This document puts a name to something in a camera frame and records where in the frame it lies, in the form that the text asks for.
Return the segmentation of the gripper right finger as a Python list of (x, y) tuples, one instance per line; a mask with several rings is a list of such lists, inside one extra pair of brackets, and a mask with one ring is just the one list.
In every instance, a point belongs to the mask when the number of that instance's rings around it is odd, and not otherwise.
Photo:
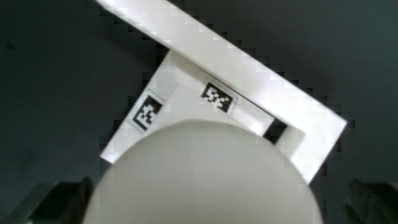
[(398, 224), (398, 182), (354, 179), (344, 212), (346, 224)]

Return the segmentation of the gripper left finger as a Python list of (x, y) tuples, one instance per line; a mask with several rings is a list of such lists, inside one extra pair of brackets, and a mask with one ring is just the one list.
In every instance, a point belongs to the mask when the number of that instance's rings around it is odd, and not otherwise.
[(83, 224), (93, 192), (90, 177), (77, 182), (43, 182), (0, 224)]

